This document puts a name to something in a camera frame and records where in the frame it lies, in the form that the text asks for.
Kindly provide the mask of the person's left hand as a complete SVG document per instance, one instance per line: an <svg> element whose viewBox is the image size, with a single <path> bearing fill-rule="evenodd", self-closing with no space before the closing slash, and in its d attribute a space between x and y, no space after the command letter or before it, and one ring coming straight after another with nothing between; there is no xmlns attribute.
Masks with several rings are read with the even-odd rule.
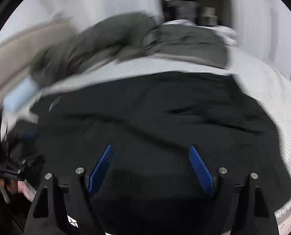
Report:
<svg viewBox="0 0 291 235"><path fill-rule="evenodd" d="M10 180L9 182L5 183L3 178L0 178L0 187L5 187L11 194L15 194L18 192L18 183L16 180Z"/></svg>

